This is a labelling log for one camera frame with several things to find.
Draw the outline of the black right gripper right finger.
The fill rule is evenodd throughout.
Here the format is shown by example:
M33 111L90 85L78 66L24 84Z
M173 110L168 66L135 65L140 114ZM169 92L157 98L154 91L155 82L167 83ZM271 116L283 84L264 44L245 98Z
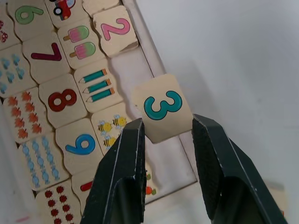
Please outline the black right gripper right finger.
M199 183L211 223L287 222L252 160L220 124L194 114L192 138Z

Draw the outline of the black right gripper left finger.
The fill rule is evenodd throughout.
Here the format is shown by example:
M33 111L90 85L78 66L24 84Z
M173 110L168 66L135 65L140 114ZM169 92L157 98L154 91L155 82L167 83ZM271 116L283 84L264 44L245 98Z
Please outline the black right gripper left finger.
M146 183L145 130L142 119L136 119L99 162L80 222L143 223Z

